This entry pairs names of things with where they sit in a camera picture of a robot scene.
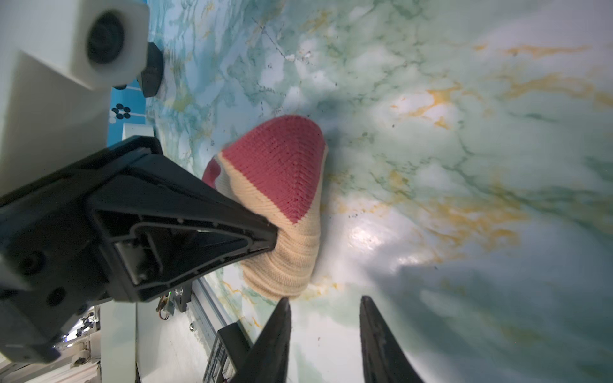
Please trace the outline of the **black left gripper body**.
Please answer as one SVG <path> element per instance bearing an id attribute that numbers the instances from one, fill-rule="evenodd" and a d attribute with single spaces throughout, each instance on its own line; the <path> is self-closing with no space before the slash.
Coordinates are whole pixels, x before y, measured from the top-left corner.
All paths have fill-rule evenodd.
<path id="1" fill-rule="evenodd" d="M 156 137 L 131 137 L 2 197 L 1 353 L 11 362 L 56 360 L 56 344 L 104 294 L 86 200 L 161 152 Z"/>

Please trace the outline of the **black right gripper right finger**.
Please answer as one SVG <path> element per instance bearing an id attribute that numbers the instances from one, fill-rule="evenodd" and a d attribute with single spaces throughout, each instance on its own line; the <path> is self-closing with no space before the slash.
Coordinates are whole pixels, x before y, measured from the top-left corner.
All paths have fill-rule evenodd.
<path id="1" fill-rule="evenodd" d="M 361 298 L 359 322 L 365 382 L 423 383 L 370 296 Z"/>

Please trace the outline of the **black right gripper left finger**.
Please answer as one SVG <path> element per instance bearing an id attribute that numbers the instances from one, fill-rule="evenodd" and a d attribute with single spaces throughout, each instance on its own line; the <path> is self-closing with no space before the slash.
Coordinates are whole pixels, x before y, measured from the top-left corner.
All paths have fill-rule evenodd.
<path id="1" fill-rule="evenodd" d="M 291 306 L 281 298 L 231 382 L 287 381 L 291 339 Z"/>

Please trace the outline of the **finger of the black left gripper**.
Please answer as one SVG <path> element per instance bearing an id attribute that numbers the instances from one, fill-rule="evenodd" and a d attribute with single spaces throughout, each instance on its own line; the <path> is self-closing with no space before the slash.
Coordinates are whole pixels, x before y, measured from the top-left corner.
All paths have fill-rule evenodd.
<path id="1" fill-rule="evenodd" d="M 161 155 L 128 164 L 86 207 L 118 302 L 148 302 L 277 242 L 275 225 Z"/>

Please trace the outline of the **tan maroon striped sock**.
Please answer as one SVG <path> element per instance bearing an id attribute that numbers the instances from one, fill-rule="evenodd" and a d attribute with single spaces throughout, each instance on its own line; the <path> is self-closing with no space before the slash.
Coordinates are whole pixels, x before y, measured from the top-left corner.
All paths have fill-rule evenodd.
<path id="1" fill-rule="evenodd" d="M 242 261 L 244 281 L 271 300 L 308 287 L 319 254 L 327 143 L 302 116 L 280 116 L 217 153 L 202 180 L 278 229 L 273 250 Z"/>

